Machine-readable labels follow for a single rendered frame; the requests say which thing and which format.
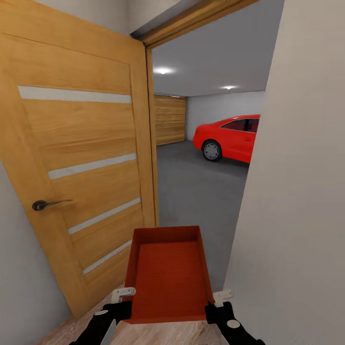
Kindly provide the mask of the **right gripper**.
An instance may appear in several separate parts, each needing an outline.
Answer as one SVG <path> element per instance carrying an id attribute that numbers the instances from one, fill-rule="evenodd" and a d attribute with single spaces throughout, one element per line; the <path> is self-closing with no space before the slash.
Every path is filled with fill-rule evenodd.
<path id="1" fill-rule="evenodd" d="M 208 324 L 216 323 L 217 325 L 219 325 L 218 324 L 219 317 L 223 313 L 228 313 L 234 316 L 230 301 L 223 302 L 223 305 L 224 307 L 219 307 L 219 308 L 217 308 L 214 304 L 209 304 L 208 306 L 205 306 L 206 321 Z"/>

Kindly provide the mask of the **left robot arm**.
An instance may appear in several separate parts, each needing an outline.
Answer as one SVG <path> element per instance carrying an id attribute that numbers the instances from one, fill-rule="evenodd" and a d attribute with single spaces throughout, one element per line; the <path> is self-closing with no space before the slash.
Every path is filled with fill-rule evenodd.
<path id="1" fill-rule="evenodd" d="M 93 315 L 85 331 L 76 342 L 69 345 L 110 345 L 118 322 L 132 316 L 132 301 L 122 301 L 123 297 L 134 296 L 134 287 L 115 288 L 112 292 L 111 304 Z"/>

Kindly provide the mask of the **storage box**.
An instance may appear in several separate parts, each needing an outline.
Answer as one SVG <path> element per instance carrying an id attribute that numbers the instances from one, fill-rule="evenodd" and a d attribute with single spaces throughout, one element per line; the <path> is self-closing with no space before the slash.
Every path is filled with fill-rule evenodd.
<path id="1" fill-rule="evenodd" d="M 200 226 L 134 229 L 125 286 L 129 324 L 206 320 L 214 304 Z"/>

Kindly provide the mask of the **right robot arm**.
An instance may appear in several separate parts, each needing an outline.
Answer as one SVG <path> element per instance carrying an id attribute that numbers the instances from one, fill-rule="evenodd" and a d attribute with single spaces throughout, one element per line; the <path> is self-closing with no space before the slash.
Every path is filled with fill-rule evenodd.
<path id="1" fill-rule="evenodd" d="M 231 289 L 213 293 L 214 304 L 205 306 L 207 323 L 218 325 L 223 345 L 266 345 L 261 339 L 256 340 L 248 334 L 241 322 L 235 319 L 230 301 L 222 301 L 234 296 Z"/>

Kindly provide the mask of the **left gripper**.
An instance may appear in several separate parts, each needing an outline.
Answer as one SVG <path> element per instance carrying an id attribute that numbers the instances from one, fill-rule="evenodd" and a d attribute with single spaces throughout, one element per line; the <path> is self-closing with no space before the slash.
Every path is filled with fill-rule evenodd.
<path id="1" fill-rule="evenodd" d="M 119 319 L 118 321 L 130 319 L 132 316 L 132 301 L 126 300 L 120 303 L 106 304 L 103 309 L 114 308 L 118 311 Z"/>

